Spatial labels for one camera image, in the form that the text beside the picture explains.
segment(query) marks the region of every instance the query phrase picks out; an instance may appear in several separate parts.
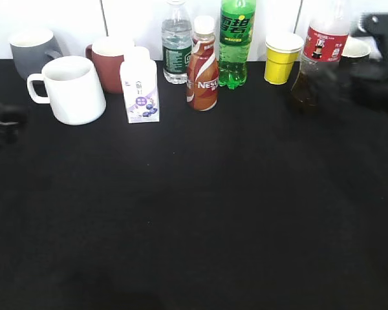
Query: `green bottle label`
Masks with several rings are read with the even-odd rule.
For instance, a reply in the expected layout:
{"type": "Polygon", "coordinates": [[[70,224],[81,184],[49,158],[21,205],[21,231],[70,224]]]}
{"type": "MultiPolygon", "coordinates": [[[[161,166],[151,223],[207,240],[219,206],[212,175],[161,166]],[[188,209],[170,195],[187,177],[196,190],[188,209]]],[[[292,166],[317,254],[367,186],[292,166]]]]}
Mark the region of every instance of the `green bottle label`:
{"type": "Polygon", "coordinates": [[[220,42],[226,45],[242,46],[252,42],[254,12],[231,14],[221,11],[220,42]]]}
{"type": "Polygon", "coordinates": [[[165,46],[162,47],[164,55],[165,70],[173,74],[187,73],[189,57],[191,56],[191,46],[182,50],[173,50],[165,46]]]}

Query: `cola bottle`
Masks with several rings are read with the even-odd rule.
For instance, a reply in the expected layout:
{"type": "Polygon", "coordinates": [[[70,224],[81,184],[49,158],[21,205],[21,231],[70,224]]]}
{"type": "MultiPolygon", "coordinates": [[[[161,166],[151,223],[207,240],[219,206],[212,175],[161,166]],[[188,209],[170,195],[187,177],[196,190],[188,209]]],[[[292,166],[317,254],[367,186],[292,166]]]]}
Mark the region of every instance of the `cola bottle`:
{"type": "Polygon", "coordinates": [[[198,111],[212,109],[217,103],[219,66],[214,53],[215,21],[211,16],[194,20],[193,50],[187,70],[187,102],[198,111]]]}
{"type": "Polygon", "coordinates": [[[339,64],[350,29],[348,2],[322,2],[310,22],[299,75],[292,88],[292,102],[303,112],[317,110],[319,94],[315,82],[339,64]]]}

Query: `green soda bottle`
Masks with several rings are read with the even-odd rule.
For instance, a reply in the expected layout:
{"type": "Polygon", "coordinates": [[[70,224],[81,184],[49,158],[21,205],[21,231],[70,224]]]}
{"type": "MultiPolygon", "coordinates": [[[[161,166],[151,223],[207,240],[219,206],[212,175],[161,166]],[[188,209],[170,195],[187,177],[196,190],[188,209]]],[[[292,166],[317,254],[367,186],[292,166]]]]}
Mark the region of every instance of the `green soda bottle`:
{"type": "Polygon", "coordinates": [[[222,0],[219,85],[235,89],[247,80],[256,0],[222,0]]]}

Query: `mug handle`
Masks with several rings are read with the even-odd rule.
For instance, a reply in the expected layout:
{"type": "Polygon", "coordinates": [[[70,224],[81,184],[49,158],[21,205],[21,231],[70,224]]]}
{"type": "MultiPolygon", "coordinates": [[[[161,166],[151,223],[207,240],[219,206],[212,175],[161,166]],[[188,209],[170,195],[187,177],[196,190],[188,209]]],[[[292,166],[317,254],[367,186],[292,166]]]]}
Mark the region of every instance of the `mug handle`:
{"type": "Polygon", "coordinates": [[[92,45],[88,45],[85,49],[85,56],[87,59],[92,61],[92,45]]]}
{"type": "Polygon", "coordinates": [[[43,74],[35,73],[29,75],[27,78],[27,90],[30,97],[32,97],[33,101],[36,103],[50,103],[49,97],[42,97],[36,93],[33,87],[34,81],[43,81],[43,74]]]}
{"type": "Polygon", "coordinates": [[[55,51],[55,50],[47,50],[45,52],[45,54],[47,56],[49,56],[50,58],[53,58],[53,59],[62,57],[62,55],[59,52],[55,51]]]}

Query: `purple label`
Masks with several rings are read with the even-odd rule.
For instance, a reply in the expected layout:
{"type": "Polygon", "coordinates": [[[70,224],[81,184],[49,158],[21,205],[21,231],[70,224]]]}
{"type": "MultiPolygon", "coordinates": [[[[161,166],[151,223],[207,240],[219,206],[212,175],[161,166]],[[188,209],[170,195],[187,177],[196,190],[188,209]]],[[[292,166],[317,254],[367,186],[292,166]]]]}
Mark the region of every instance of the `purple label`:
{"type": "Polygon", "coordinates": [[[147,104],[147,98],[145,97],[138,97],[136,100],[135,100],[136,104],[143,107],[144,105],[147,104]]]}

